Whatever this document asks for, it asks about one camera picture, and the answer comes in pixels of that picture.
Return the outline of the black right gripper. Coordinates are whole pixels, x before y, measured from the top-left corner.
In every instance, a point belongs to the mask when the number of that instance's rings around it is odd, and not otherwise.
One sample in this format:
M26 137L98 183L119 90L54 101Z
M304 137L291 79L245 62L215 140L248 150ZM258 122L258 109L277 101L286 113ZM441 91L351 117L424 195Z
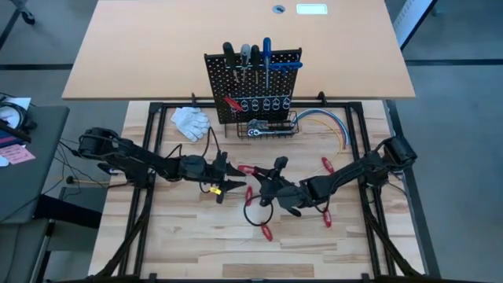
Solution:
M281 208L295 217L301 217L302 213L299 209L307 206L307 191L281 176L281 171L286 167L287 162L288 158L286 156L281 156L276 159L276 169L254 169L253 176L260 184L272 182L275 178L277 183L277 189L261 189L259 191L259 205L261 207L266 207L271 205L273 200L277 200Z

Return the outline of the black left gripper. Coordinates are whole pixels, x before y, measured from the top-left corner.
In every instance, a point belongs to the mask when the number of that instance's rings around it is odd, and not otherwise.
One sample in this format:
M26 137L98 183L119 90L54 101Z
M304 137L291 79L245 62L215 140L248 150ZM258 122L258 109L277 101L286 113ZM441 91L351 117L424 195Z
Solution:
M215 160L208 164L202 156L187 156L187 179L193 182L217 185L221 193L216 197L216 202L221 204L225 193L246 186L246 182L225 180L225 176L244 177L246 174L227 163L227 152L218 151Z

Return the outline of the silver ratchet wrench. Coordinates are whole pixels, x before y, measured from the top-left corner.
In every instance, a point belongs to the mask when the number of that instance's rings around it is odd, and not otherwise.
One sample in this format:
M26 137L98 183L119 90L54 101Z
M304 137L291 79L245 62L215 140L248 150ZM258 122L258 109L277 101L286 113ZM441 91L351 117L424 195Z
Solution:
M296 130L287 122L284 123L270 123L267 120L252 119L247 124L248 137L262 137L262 136L283 136L293 135Z

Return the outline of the blue T-handle hex key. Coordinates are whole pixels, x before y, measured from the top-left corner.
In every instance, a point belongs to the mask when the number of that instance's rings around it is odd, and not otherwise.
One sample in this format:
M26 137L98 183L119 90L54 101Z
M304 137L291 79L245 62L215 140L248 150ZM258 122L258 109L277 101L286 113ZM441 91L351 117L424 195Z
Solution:
M300 61L271 63L269 66L269 70L286 73L286 72L298 70L302 66L303 66L303 63Z

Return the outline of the blue-handled screwdriver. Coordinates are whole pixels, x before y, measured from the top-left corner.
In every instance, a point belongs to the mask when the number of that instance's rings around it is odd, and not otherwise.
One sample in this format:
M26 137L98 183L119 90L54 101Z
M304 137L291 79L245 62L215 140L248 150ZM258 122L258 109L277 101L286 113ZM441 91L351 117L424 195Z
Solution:
M269 88L269 71L270 71L270 59L272 55L271 50L271 39L269 37L265 37L263 40L263 63L266 74L266 88Z

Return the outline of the black perforated peg board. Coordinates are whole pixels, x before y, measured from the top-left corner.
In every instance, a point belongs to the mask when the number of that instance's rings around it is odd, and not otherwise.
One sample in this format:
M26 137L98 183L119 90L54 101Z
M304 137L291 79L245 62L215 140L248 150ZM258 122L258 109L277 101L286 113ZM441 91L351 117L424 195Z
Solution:
M270 63L280 62L301 62L302 50L275 50L272 52ZM251 119L280 120L286 119L288 110L278 112L232 112L231 108L223 100L230 95L233 97L251 97L263 95L290 95L292 98L298 70L290 72L269 71L269 88L266 88L266 74L264 65L259 67L259 83L255 83L255 74L252 66L249 65L245 79L243 71L240 69L240 55L236 54L237 74L240 80L237 83L232 71L226 65L224 54L206 54L204 63L206 64L211 92L215 101L218 114L218 121L221 124L248 122Z

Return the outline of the white work glove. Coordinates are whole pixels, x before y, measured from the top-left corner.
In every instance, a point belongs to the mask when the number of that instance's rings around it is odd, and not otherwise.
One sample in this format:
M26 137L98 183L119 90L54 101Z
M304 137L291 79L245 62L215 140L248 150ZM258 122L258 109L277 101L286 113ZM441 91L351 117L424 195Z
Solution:
M171 116L171 121L191 142L200 140L210 128L210 120L201 111L201 108L182 107L176 108Z

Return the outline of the light wooden desk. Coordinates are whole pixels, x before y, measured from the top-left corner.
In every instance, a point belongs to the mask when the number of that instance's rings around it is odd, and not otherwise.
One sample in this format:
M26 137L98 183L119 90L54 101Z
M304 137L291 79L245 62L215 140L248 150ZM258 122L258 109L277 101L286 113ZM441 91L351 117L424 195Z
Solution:
M328 14L299 15L300 3L326 4ZM303 51L295 97L415 95L384 0L101 0L63 97L210 97L204 55L265 37L275 50Z

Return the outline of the white desk plate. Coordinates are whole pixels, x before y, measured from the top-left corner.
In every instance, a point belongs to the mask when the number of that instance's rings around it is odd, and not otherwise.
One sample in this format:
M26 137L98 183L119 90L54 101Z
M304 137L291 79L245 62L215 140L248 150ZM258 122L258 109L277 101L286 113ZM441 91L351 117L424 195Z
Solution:
M327 15L328 6L319 3L300 3L296 5L296 12L299 15Z

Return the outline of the dark grey side table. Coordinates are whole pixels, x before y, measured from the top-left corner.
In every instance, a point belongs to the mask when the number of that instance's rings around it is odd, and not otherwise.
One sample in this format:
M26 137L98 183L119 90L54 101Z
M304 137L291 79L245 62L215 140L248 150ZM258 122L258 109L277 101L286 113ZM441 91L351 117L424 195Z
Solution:
M50 166L67 122L66 106L39 106L28 110L37 123L26 150L35 158L0 167L0 224L21 224L32 219Z

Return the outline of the black headphones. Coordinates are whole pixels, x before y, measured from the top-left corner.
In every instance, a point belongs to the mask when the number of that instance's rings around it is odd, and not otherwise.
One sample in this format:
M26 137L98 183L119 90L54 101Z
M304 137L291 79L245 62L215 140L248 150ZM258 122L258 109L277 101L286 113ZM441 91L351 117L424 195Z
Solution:
M11 123L7 118L0 116L0 144L30 143L29 131L34 130L37 123L28 115L27 109L12 102L0 102L0 114L6 110L17 114L18 120Z

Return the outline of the pink paper note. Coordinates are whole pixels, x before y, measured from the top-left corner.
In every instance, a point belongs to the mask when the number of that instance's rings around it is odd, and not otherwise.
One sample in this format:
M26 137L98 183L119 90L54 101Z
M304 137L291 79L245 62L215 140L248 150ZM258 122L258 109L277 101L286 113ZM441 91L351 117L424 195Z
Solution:
M34 160L35 156L24 145L10 145L0 149L0 167Z

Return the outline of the white perforated computer case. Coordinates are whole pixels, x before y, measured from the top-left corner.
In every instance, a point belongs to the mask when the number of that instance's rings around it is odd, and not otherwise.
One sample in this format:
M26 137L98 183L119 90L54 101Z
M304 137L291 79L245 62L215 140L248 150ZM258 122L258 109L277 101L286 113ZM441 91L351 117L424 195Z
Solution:
M438 0L406 0L393 21L400 50L404 50Z

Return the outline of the white paper sheet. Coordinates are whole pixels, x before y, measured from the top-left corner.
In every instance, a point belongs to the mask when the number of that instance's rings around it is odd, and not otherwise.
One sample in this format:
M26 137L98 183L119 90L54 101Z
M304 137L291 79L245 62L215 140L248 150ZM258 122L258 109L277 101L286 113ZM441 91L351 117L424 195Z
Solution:
M15 130L30 130L36 126L28 115L30 98L0 97L0 121Z

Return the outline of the black chair base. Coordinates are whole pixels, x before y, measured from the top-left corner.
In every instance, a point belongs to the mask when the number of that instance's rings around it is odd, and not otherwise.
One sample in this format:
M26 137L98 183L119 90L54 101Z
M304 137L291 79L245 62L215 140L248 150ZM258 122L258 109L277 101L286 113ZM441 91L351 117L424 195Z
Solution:
M5 28L0 33L0 50L5 45L7 38L9 37L9 34L12 31L13 26L15 25L19 17L21 17L24 23L28 25L35 24L35 16L26 6L26 2L28 0L8 0L8 1L13 4L15 10L13 12L13 15L9 18Z

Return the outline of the black aluminium rig frame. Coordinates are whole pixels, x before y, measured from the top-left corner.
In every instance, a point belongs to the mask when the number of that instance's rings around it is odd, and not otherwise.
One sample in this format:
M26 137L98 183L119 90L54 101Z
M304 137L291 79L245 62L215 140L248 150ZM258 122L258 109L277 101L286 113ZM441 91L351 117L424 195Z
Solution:
M229 154L233 166L272 167L279 156L288 157L285 177L293 182L321 166L321 158L337 157L340 168L377 146L390 134L387 110L381 101L330 101L317 114L301 119L299 132L290 138L241 139L233 125L218 122L214 108L207 115L215 138L192 143L171 122L176 103L162 112L151 101L128 105L122 135L136 143L150 134L149 146L163 155L204 153L213 159L218 149ZM145 234L140 275L160 279L357 279L372 274L358 185L338 189L329 210L327 228L313 208L294 217L285 210L261 208L253 203L243 212L244 188L233 190L221 204L204 186L194 182L169 183L158 178ZM268 241L260 225L273 234Z

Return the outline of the yellow-handled mallet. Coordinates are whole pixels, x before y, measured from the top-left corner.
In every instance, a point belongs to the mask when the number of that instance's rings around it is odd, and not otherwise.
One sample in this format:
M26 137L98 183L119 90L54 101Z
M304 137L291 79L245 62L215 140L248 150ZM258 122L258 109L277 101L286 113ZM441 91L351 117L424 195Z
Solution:
M75 178L74 176L68 176L65 179L65 181L68 185L70 185L70 184L91 184L91 185L97 185L97 186L106 186L107 185L107 183L105 183L105 182L85 181L82 179Z

